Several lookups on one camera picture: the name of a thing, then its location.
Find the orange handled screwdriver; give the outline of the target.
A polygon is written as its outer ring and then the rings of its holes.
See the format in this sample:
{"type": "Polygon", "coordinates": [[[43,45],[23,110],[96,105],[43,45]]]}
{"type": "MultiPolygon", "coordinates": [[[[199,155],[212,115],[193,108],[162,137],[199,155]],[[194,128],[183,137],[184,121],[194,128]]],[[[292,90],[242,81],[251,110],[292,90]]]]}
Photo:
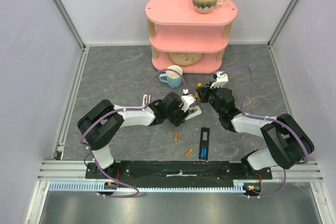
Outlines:
{"type": "MultiPolygon", "coordinates": [[[[198,84],[197,84],[197,88],[200,88],[201,86],[202,86],[202,84],[201,84],[201,83],[198,83],[198,84]]],[[[198,99],[198,98],[199,98],[199,95],[198,95],[197,88],[195,89],[195,95],[194,95],[194,97],[195,97],[196,99],[198,99]]]]}

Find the wide white remote control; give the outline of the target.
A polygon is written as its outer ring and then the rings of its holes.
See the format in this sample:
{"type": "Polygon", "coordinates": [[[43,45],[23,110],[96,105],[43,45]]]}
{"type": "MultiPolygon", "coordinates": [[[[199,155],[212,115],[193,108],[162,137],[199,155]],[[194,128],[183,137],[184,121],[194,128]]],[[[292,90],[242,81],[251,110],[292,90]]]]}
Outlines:
{"type": "Polygon", "coordinates": [[[188,112],[189,112],[189,114],[185,118],[186,121],[202,114],[202,110],[198,105],[189,108],[188,112]]]}

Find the slim white remote control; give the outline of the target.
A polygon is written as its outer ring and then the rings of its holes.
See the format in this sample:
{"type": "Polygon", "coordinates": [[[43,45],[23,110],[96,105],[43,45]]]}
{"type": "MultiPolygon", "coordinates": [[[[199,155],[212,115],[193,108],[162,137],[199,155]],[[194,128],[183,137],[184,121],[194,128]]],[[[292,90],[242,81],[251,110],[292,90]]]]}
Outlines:
{"type": "Polygon", "coordinates": [[[151,103],[151,95],[144,94],[142,98],[142,105],[146,106],[151,103]]]}

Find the black remote control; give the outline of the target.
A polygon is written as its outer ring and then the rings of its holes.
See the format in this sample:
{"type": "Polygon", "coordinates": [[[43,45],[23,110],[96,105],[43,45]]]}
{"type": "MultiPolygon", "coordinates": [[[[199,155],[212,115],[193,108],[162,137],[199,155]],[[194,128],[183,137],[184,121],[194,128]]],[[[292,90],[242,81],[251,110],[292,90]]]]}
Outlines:
{"type": "Polygon", "coordinates": [[[199,149],[199,159],[208,160],[208,152],[209,152],[209,128],[202,127],[201,128],[201,136],[200,136],[200,149],[199,149]],[[207,158],[201,157],[202,148],[207,149],[207,158]]]}

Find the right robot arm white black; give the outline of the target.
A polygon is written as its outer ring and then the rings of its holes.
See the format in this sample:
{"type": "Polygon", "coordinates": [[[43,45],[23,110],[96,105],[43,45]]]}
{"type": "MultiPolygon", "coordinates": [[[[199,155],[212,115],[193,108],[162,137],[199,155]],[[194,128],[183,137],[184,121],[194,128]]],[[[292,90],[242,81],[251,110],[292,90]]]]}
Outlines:
{"type": "Polygon", "coordinates": [[[290,169],[307,161],[314,152],[311,139],[290,114],[278,117],[243,114],[235,106],[232,90],[228,88],[205,86],[196,88],[196,92],[202,103],[209,103],[216,111],[224,129],[264,139],[266,149],[255,150],[241,159],[240,172],[245,178],[254,178],[259,170],[267,167],[290,169]]]}

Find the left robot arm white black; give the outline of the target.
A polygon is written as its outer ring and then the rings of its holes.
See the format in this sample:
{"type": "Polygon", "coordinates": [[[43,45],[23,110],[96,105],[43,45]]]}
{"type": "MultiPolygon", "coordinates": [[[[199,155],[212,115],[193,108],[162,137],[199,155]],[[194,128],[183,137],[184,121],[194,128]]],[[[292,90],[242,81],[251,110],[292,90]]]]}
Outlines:
{"type": "Polygon", "coordinates": [[[144,106],[123,107],[110,100],[102,100],[77,123],[82,134],[82,143],[89,147],[98,163],[97,173],[103,178],[111,178],[115,173],[115,161],[109,143],[116,132],[127,126],[155,126],[168,120],[178,127],[190,115],[194,96],[179,96],[170,92],[163,99],[144,106]]]}

